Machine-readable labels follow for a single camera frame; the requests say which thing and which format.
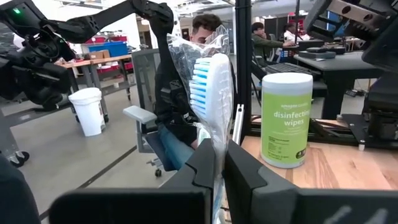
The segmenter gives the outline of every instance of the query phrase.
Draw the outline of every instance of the plastic wrap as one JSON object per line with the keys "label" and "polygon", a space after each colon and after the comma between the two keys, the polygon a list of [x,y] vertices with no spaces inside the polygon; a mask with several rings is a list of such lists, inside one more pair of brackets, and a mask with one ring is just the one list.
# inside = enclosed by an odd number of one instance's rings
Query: plastic wrap
{"label": "plastic wrap", "polygon": [[[213,223],[216,223],[218,211],[224,195],[224,180],[221,172],[228,148],[231,118],[233,114],[233,82],[229,55],[228,30],[223,26],[206,39],[205,44],[189,42],[180,37],[168,35],[170,54],[173,58],[181,81],[188,95],[190,106],[200,120],[199,128],[204,128],[210,134],[213,148],[216,152],[216,170],[214,186]],[[204,66],[208,70],[206,83],[206,99],[198,101],[195,86],[203,84]]]}

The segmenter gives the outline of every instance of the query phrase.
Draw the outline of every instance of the chair armrest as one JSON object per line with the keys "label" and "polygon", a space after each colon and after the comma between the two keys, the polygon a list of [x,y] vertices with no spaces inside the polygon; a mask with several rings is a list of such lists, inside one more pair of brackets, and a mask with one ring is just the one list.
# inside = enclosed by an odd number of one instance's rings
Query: chair armrest
{"label": "chair armrest", "polygon": [[123,113],[141,124],[147,124],[151,121],[156,120],[156,115],[152,112],[144,110],[138,106],[130,106],[123,109]]}

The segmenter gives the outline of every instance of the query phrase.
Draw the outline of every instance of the keyboard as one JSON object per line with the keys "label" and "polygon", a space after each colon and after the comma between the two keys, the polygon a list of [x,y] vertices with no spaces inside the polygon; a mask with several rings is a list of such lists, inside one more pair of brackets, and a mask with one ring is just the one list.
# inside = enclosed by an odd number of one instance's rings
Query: keyboard
{"label": "keyboard", "polygon": [[269,74],[272,73],[283,73],[283,72],[297,72],[304,73],[308,75],[320,75],[320,72],[313,71],[309,68],[304,68],[298,65],[294,65],[292,63],[278,63],[275,65],[268,65],[266,67],[266,72]]}

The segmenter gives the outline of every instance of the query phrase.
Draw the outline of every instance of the green label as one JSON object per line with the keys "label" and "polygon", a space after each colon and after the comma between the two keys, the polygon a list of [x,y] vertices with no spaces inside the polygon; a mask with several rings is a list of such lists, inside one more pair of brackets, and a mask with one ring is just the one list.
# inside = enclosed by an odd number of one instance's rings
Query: green label
{"label": "green label", "polygon": [[261,147],[269,160],[294,164],[304,160],[312,94],[262,94]]}

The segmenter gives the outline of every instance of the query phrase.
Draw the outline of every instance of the gray floor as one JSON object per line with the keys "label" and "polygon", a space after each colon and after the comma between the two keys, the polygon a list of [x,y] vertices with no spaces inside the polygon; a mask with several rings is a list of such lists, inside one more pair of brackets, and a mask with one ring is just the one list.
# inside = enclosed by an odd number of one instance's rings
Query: gray floor
{"label": "gray floor", "polygon": [[[361,80],[357,87],[365,88],[367,82]],[[20,170],[35,195],[40,213],[46,211],[59,195],[79,187],[136,145],[135,124],[122,114],[123,108],[137,104],[135,88],[132,88],[132,98],[132,103],[128,102],[125,91],[105,97],[110,120],[106,131],[96,137],[83,136],[69,109],[12,129],[19,148],[31,154],[30,160]],[[260,107],[255,98],[252,105],[253,114],[259,114]],[[25,102],[7,106],[3,111],[8,114],[32,106],[32,103]],[[362,106],[363,98],[346,96],[343,112],[360,113]],[[312,116],[319,118],[321,108],[322,100],[316,100]],[[134,151],[89,187],[158,187],[173,173],[157,179],[155,169],[146,164],[153,158],[153,154]]]}

